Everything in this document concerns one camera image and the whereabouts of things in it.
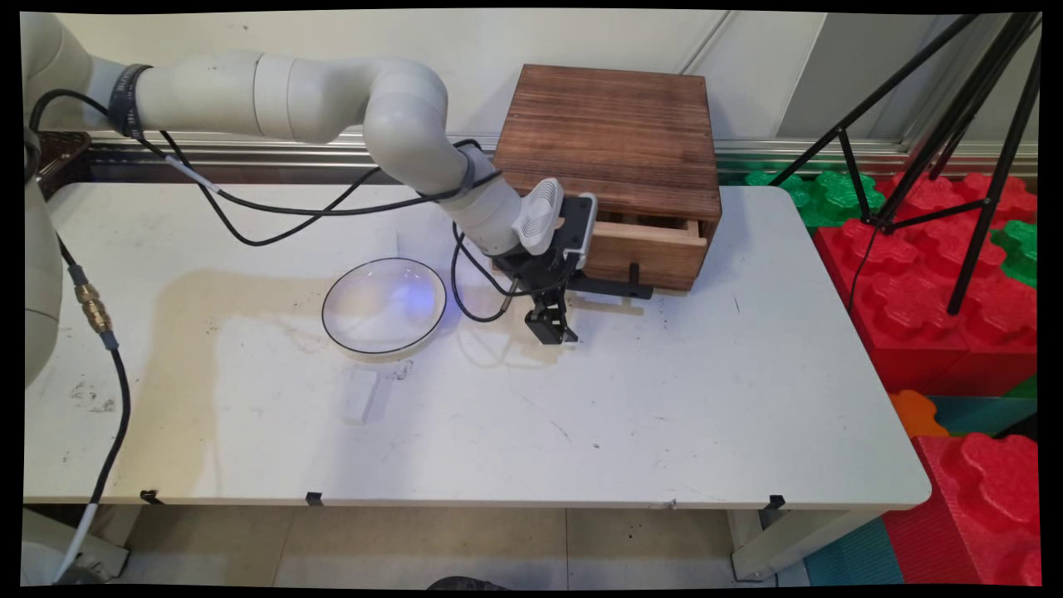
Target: black cable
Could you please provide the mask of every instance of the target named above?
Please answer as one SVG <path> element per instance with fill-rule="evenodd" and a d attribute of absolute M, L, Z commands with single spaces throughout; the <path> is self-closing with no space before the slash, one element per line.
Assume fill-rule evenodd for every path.
<path fill-rule="evenodd" d="M 63 260 L 67 262 L 68 267 L 77 266 L 78 262 L 73 260 L 73 255 L 70 255 L 70 250 L 66 247 L 66 243 L 63 242 L 58 234 L 55 235 L 55 238 L 60 239 L 60 253 L 63 255 Z"/>
<path fill-rule="evenodd" d="M 451 291 L 454 293 L 454 303 L 457 304 L 458 309 L 461 310 L 461 313 L 465 314 L 467 319 L 469 319 L 469 320 L 471 320 L 473 322 L 478 322 L 478 323 L 482 323 L 482 324 L 487 324 L 489 322 L 494 322 L 494 321 L 501 319 L 502 315 L 506 313 L 506 308 L 509 307 L 509 301 L 508 301 L 508 298 L 506 298 L 506 301 L 504 301 L 502 303 L 502 308 L 500 308 L 499 311 L 493 317 L 487 317 L 487 318 L 480 318 L 480 317 L 477 317 L 477 315 L 471 313 L 468 309 L 466 309 L 465 304 L 461 303 L 461 293 L 458 292 L 458 247 L 459 246 L 461 246 L 461 242 L 460 241 L 457 244 L 454 245 L 454 254 L 451 255 Z M 476 263 L 477 268 L 479 267 L 479 263 L 477 263 L 475 259 L 473 259 L 473 263 Z M 487 277 L 492 283 L 494 283 L 494 277 L 493 276 L 488 275 Z"/>
<path fill-rule="evenodd" d="M 504 296 L 527 296 L 528 294 L 538 294 L 540 292 L 546 292 L 547 290 L 553 290 L 563 284 L 568 284 L 569 278 L 572 276 L 572 271 L 569 271 L 567 267 L 566 271 L 561 273 L 561 278 L 550 286 L 544 286 L 542 288 L 533 288 L 532 290 L 518 290 L 514 292 L 510 292 L 505 288 L 503 288 L 502 285 L 499 284 L 499 280 L 494 279 L 494 276 L 492 276 L 491 273 L 487 271 L 487 268 L 480 266 L 479 261 L 477 261 L 476 258 L 472 256 L 472 253 L 469 252 L 469 247 L 465 245 L 465 233 L 458 234 L 457 222 L 451 222 L 451 232 L 454 234 L 454 241 L 457 243 L 457 246 L 454 247 L 455 255 L 460 249 L 461 252 L 466 254 L 466 257 L 468 257 L 469 260 L 472 261 L 472 264 L 476 266 L 476 269 L 479 270 L 479 273 L 484 274 L 484 277 L 486 277 L 491 283 L 491 286 L 493 286 L 494 289 L 497 290 Z"/>
<path fill-rule="evenodd" d="M 178 156 L 178 159 L 180 159 L 181 163 L 184 164 L 185 166 L 187 166 L 188 168 L 191 168 L 192 165 L 188 161 L 188 158 L 185 157 L 185 152 L 181 151 L 181 148 L 178 146 L 176 141 L 173 140 L 173 137 L 171 137 L 170 134 L 168 132 L 166 132 L 166 131 L 159 131 L 159 133 L 162 133 L 163 137 L 166 139 L 166 142 L 169 143 L 170 149 L 173 150 L 173 153 Z M 350 187 L 348 187 L 345 191 L 343 191 L 342 193 L 340 193 L 339 197 L 337 197 L 335 200 L 333 200 L 332 203 L 330 203 L 328 205 L 326 205 L 325 208 L 324 208 L 324 210 L 328 211 L 332 208 L 334 208 L 337 205 L 339 205 L 340 203 L 342 203 L 342 201 L 344 199 L 347 199 L 352 192 L 354 192 L 355 189 L 357 189 L 359 186 L 361 186 L 362 183 L 365 183 L 367 180 L 369 180 L 370 176 L 372 176 L 373 174 L 376 174 L 379 171 L 381 171 L 381 167 L 377 166 L 377 167 L 369 170 L 368 172 L 366 172 L 361 176 L 358 176 L 358 180 L 356 180 Z M 225 212 L 222 211 L 221 206 L 218 205 L 217 201 L 215 201 L 214 195 L 210 194 L 210 189 L 206 188 L 205 186 L 203 186 L 200 183 L 196 183 L 196 186 L 198 186 L 200 188 L 200 190 L 203 192 L 203 197 L 205 197 L 206 200 L 210 203 L 210 207 L 214 208 L 214 212 L 217 213 L 219 218 L 221 218 L 221 223 L 224 224 L 226 228 L 229 228 L 229 232 L 232 233 L 232 235 L 234 237 L 236 237 L 236 240 L 239 240 L 243 244 L 249 244 L 251 246 L 264 246 L 264 245 L 267 245 L 267 244 L 274 243 L 274 242 L 276 242 L 279 240 L 284 240 L 284 239 L 288 238 L 289 236 L 298 233 L 299 230 L 305 228 L 306 226 L 309 226 L 314 222 L 317 222 L 319 219 L 321 219 L 321 215 L 319 213 L 317 216 L 308 218 L 302 224 L 299 224 L 298 226 L 296 226 L 293 228 L 290 228 L 288 230 L 285 230 L 285 232 L 283 232 L 283 233 L 281 233 L 281 234 L 279 234 L 276 236 L 271 236 L 271 237 L 263 239 L 263 240 L 251 240 L 248 237 L 246 237 L 242 234 L 240 234 L 240 232 L 236 229 L 236 226 L 233 225 L 233 223 L 225 216 Z"/>
<path fill-rule="evenodd" d="M 863 259 L 860 259 L 860 264 L 857 266 L 857 271 L 853 274 L 853 288 L 849 289 L 849 305 L 845 308 L 845 313 L 853 315 L 853 301 L 857 295 L 857 278 L 860 277 L 860 270 L 863 269 L 863 264 L 867 261 L 867 256 L 871 255 L 871 247 L 875 244 L 875 235 L 878 234 L 878 226 L 871 233 L 871 240 L 867 241 L 867 251 L 864 251 Z"/>
<path fill-rule="evenodd" d="M 52 103 L 53 100 L 63 97 L 81 100 L 96 108 L 96 112 L 102 114 L 104 118 L 107 116 L 107 108 L 103 107 L 103 104 L 92 98 L 89 98 L 85 93 L 74 91 L 73 89 L 52 89 L 44 96 L 40 96 L 37 103 L 33 105 L 33 112 L 30 113 L 30 131 L 33 131 L 34 133 L 40 132 L 40 117 L 45 115 L 45 108 L 47 108 L 48 104 Z"/>
<path fill-rule="evenodd" d="M 70 250 L 63 242 L 63 239 L 60 238 L 58 241 L 60 253 L 63 254 L 63 260 L 66 261 L 67 267 L 70 269 L 80 268 L 73 255 L 70 254 Z M 103 461 L 103 467 L 100 468 L 100 476 L 96 479 L 96 488 L 92 489 L 92 496 L 88 499 L 90 505 L 100 503 L 100 498 L 103 496 L 103 491 L 107 485 L 107 478 L 111 476 L 111 468 L 114 466 L 118 451 L 121 450 L 122 442 L 125 440 L 125 431 L 130 426 L 130 412 L 132 411 L 130 381 L 125 375 L 125 364 L 122 363 L 122 357 L 119 355 L 117 347 L 111 349 L 111 357 L 115 361 L 115 371 L 118 373 L 118 386 L 121 388 L 122 415 L 121 420 L 118 421 L 118 433 L 115 434 L 115 440 L 111 443 L 111 451 L 107 452 L 107 458 Z"/>
<path fill-rule="evenodd" d="M 492 276 L 491 273 L 487 271 L 487 268 L 480 266 L 479 261 L 477 261 L 476 258 L 472 256 L 472 253 L 470 253 L 469 249 L 466 247 L 465 245 L 465 233 L 458 234 L 457 222 L 451 223 L 451 232 L 454 233 L 454 241 L 455 241 L 454 253 L 451 255 L 451 291 L 454 292 L 454 303 L 457 304 L 458 309 L 461 310 L 461 313 L 465 314 L 466 318 L 478 323 L 486 324 L 501 319 L 502 315 L 506 313 L 506 310 L 509 307 L 510 297 L 525 296 L 528 294 L 538 294 L 540 292 L 546 292 L 547 290 L 553 290 L 555 288 L 568 284 L 569 278 L 572 277 L 572 273 L 576 270 L 575 267 L 576 263 L 579 261 L 579 258 L 576 255 L 574 254 L 570 255 L 569 258 L 566 260 L 564 269 L 561 272 L 560 279 L 558 279 L 557 281 L 555 281 L 550 286 L 544 286 L 542 288 L 534 288 L 530 290 L 520 290 L 516 292 L 510 292 L 505 288 L 503 288 L 502 285 L 500 285 L 499 281 L 494 279 L 494 276 Z M 495 290 L 497 290 L 503 296 L 506 297 L 506 301 L 503 302 L 502 304 L 502 308 L 500 308 L 494 315 L 487 318 L 477 317 L 475 314 L 470 313 L 469 310 L 465 307 L 465 304 L 461 303 L 461 293 L 458 292 L 458 279 L 457 279 L 458 251 L 465 253 L 466 257 L 468 257 L 469 260 L 472 261 L 472 264 L 476 266 L 476 269 L 479 270 L 479 273 L 484 274 L 484 277 L 486 277 L 491 283 L 491 285 L 494 286 Z"/>
<path fill-rule="evenodd" d="M 96 100 L 94 100 L 92 98 L 89 98 L 88 96 L 86 96 L 84 93 L 81 93 L 79 91 L 74 91 L 72 89 L 52 89 L 51 91 L 48 91 L 45 95 L 43 95 L 40 97 L 40 99 L 37 100 L 37 103 L 33 106 L 33 112 L 31 113 L 31 116 L 30 116 L 30 130 L 31 131 L 33 131 L 34 133 L 36 133 L 39 130 L 40 118 L 41 118 L 41 116 L 45 113 L 45 108 L 48 107 L 48 104 L 51 103 L 53 100 L 55 100 L 56 98 L 61 98 L 61 97 L 77 98 L 77 99 L 79 99 L 79 100 L 87 103 L 88 105 L 92 106 L 94 108 L 96 108 L 96 110 L 99 112 L 101 115 L 103 115 L 103 116 L 107 115 L 107 108 L 105 108 L 102 104 L 100 104 L 99 102 L 97 102 Z M 146 147 L 148 150 L 150 150 L 152 153 L 154 153 L 159 158 L 162 158 L 162 159 L 166 159 L 167 158 L 166 152 L 164 152 L 162 149 L 159 149 L 157 146 L 155 146 L 154 143 L 152 143 L 148 139 L 139 137 L 136 140 L 137 140 L 137 142 L 139 142 L 141 146 Z M 458 147 L 460 147 L 461 144 L 466 144 L 468 142 L 475 143 L 475 141 L 467 140 L 467 141 L 459 142 Z M 187 164 L 185 164 L 185 167 L 188 168 L 189 170 L 191 170 L 192 172 L 195 172 L 195 169 L 191 168 L 190 166 L 188 166 Z M 485 184 L 489 183 L 490 181 L 494 180 L 496 176 L 499 176 L 501 174 L 502 174 L 502 170 L 495 170 L 494 172 L 488 174 L 487 176 L 484 176 L 483 178 L 479 178 L 479 180 L 473 182 L 473 184 L 472 184 L 472 186 L 470 188 L 476 188 L 478 186 L 485 185 Z M 424 194 L 424 195 L 421 195 L 421 197 L 418 197 L 418 198 L 415 198 L 415 199 L 407 199 L 405 201 L 398 201 L 398 202 L 388 203 L 388 204 L 385 204 L 385 205 L 374 205 L 374 206 L 371 206 L 371 207 L 356 207 L 356 208 L 353 208 L 353 209 L 303 209 L 303 208 L 298 208 L 298 207 L 279 207 L 279 206 L 275 206 L 275 205 L 265 205 L 265 204 L 261 204 L 261 203 L 255 203 L 253 201 L 248 201 L 246 199 L 240 199 L 240 198 L 238 198 L 238 197 L 236 197 L 236 195 L 234 195 L 234 194 L 225 191 L 224 189 L 220 189 L 220 188 L 217 189 L 217 192 L 221 197 L 227 199 L 229 201 L 232 201 L 233 203 L 235 203 L 237 205 L 242 205 L 244 207 L 250 207 L 252 209 L 258 209 L 259 211 L 269 211 L 269 212 L 272 212 L 272 213 L 289 213 L 289 215 L 294 215 L 294 216 L 361 216 L 361 215 L 365 215 L 365 213 L 377 213 L 379 211 L 388 211 L 390 209 L 398 209 L 400 207 L 407 207 L 409 205 L 417 205 L 419 203 L 428 203 L 431 201 L 441 201 L 441 200 L 445 200 L 445 199 L 451 199 L 451 198 L 457 195 L 459 192 L 462 192 L 462 189 L 461 188 L 456 188 L 456 189 L 452 189 L 452 190 L 449 190 L 449 191 L 443 191 L 443 192 L 433 193 L 433 194 Z"/>
<path fill-rule="evenodd" d="M 40 150 L 27 144 L 26 154 L 29 160 L 26 163 L 26 168 L 22 169 L 22 186 L 29 185 L 30 181 L 37 174 L 37 169 L 40 168 Z"/>

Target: floor tile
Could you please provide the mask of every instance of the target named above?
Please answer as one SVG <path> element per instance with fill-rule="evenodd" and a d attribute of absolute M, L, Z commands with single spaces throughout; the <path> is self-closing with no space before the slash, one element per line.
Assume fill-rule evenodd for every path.
<path fill-rule="evenodd" d="M 776 574 L 775 583 L 779 587 L 810 587 L 812 584 L 808 579 L 808 569 L 805 567 L 805 560 L 797 561 Z"/>
<path fill-rule="evenodd" d="M 273 583 L 299 508 L 148 506 L 129 540 L 118 583 Z"/>
<path fill-rule="evenodd" d="M 564 511 L 303 509 L 292 522 L 275 583 L 424 590 L 449 576 L 512 590 L 564 590 Z"/>
<path fill-rule="evenodd" d="M 735 581 L 724 511 L 570 509 L 568 530 L 571 590 L 775 586 Z"/>

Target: cable connector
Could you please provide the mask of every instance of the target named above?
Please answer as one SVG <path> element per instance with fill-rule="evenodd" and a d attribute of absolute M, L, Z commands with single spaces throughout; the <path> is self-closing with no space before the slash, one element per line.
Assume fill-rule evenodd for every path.
<path fill-rule="evenodd" d="M 69 271 L 70 277 L 74 280 L 74 295 L 78 297 L 78 303 L 81 304 L 81 311 L 85 314 L 85 319 L 88 320 L 88 326 L 92 327 L 92 331 L 103 339 L 103 346 L 108 352 L 117 349 L 118 341 L 115 339 L 114 327 L 111 324 L 111 317 L 107 315 L 107 309 L 103 306 L 103 302 L 100 301 L 100 292 L 88 281 L 81 266 L 71 266 Z"/>
<path fill-rule="evenodd" d="M 107 315 L 107 309 L 103 307 L 103 302 L 100 302 L 100 293 L 96 290 L 96 287 L 91 283 L 86 281 L 74 285 L 73 291 L 78 296 L 78 303 L 81 304 L 81 311 L 85 313 L 85 318 L 88 319 L 88 325 L 92 327 L 92 330 L 97 335 L 103 335 L 113 330 L 111 317 Z"/>

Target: open drawer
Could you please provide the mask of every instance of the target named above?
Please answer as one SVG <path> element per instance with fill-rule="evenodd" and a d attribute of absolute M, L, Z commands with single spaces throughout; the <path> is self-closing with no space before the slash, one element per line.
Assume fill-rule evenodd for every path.
<path fill-rule="evenodd" d="M 598 211 L 584 272 L 626 280 L 638 263 L 641 284 L 690 290 L 715 228 L 716 222 Z"/>

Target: orange foam block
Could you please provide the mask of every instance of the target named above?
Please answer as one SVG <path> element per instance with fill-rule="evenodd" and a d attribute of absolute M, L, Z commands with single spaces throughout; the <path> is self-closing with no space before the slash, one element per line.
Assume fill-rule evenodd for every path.
<path fill-rule="evenodd" d="M 948 438 L 948 430 L 938 424 L 933 416 L 938 413 L 938 406 L 933 401 L 916 393 L 915 391 L 901 391 L 897 394 L 890 394 L 893 401 L 893 409 L 897 410 L 897 417 L 908 432 L 909 439 L 915 437 L 944 437 Z"/>

